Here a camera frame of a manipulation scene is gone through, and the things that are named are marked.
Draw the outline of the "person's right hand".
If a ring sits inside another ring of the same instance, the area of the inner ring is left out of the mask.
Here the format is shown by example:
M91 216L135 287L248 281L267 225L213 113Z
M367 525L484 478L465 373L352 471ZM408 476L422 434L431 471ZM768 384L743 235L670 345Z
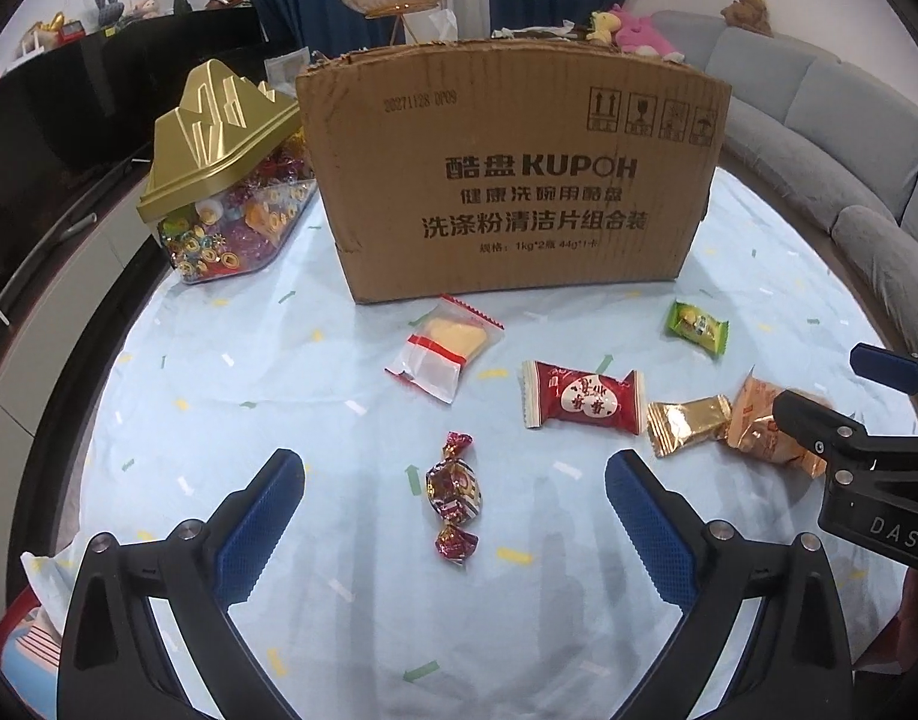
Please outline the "person's right hand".
M899 692L918 699L918 571L913 567L905 574L897 613L854 663L854 694L879 704Z

